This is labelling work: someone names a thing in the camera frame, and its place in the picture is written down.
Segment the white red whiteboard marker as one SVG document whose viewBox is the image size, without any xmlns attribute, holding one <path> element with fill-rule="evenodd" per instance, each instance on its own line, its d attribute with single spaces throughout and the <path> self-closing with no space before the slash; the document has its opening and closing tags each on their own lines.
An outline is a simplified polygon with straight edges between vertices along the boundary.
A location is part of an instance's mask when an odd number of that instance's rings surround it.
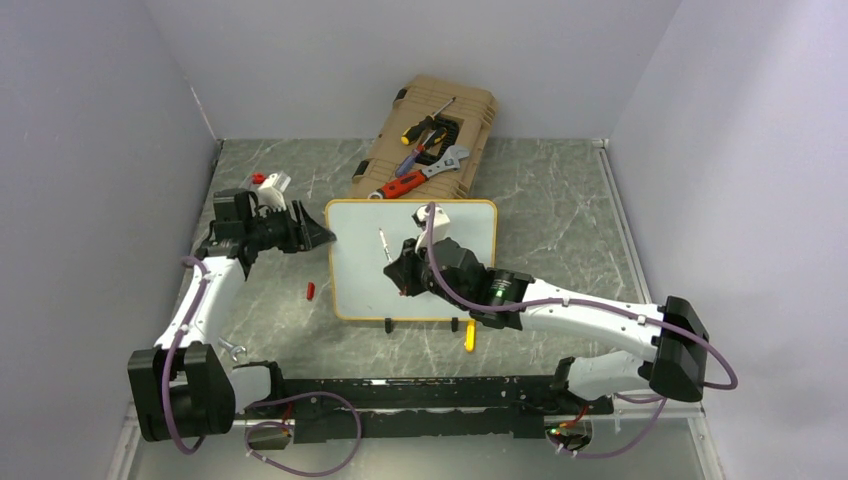
<svg viewBox="0 0 848 480">
<path fill-rule="evenodd" d="M 392 256 L 386 234 L 382 228 L 378 229 L 378 235 L 387 260 L 387 264 L 383 267 L 383 274 L 394 284 L 398 290 L 398 294 L 405 296 L 404 258 L 400 258 L 400 254 L 398 256 Z"/>
</svg>

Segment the yellow framed whiteboard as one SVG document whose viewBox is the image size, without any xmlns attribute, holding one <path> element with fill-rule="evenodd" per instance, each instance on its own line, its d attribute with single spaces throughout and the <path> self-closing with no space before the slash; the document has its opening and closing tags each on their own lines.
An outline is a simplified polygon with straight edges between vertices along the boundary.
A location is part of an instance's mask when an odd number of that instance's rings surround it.
<svg viewBox="0 0 848 480">
<path fill-rule="evenodd" d="M 421 229 L 412 214 L 427 199 L 337 199 L 325 207 L 326 223 L 335 235 L 329 250 L 336 316 L 348 321 L 467 321 L 466 312 L 430 293 L 398 294 L 383 274 L 387 264 L 378 229 L 386 234 L 392 256 L 404 240 Z M 474 252 L 487 266 L 495 263 L 498 211 L 485 199 L 440 200 L 450 219 L 447 235 Z"/>
</svg>

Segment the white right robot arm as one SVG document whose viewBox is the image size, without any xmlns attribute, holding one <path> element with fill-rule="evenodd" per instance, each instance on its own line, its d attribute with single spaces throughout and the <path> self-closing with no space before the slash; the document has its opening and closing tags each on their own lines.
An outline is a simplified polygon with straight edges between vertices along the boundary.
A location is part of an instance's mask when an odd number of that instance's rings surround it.
<svg viewBox="0 0 848 480">
<path fill-rule="evenodd" d="M 415 244 L 406 240 L 383 269 L 401 295 L 435 295 L 493 329 L 546 330 L 611 347 L 609 354 L 560 361 L 550 391 L 560 413 L 574 415 L 589 401 L 643 389 L 679 402 L 702 400 L 709 334 L 688 300 L 612 301 L 487 267 L 451 238 Z"/>
</svg>

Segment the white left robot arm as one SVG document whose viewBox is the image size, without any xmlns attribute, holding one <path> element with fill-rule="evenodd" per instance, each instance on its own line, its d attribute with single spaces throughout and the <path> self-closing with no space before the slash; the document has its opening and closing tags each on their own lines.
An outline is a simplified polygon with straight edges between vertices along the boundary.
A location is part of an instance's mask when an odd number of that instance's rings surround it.
<svg viewBox="0 0 848 480">
<path fill-rule="evenodd" d="M 335 241 L 297 200 L 245 188 L 218 191 L 214 218 L 195 252 L 182 262 L 191 282 L 182 303 L 153 347 L 134 351 L 127 365 L 142 437 L 171 440 L 187 454 L 189 439 L 230 431 L 250 408 L 272 420 L 287 406 L 279 366 L 251 362 L 226 371 L 217 348 L 236 294 L 260 253 L 308 252 Z"/>
</svg>

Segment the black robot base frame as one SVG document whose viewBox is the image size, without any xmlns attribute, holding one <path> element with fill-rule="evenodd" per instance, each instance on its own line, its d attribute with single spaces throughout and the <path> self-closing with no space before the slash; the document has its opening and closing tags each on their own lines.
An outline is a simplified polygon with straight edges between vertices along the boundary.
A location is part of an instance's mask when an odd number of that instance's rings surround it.
<svg viewBox="0 0 848 480">
<path fill-rule="evenodd" d="M 285 379 L 271 367 L 268 397 L 239 420 L 285 420 L 297 444 L 364 438 L 501 434 L 541 439 L 560 421 L 610 415 L 613 402 L 587 402 L 547 375 Z"/>
</svg>

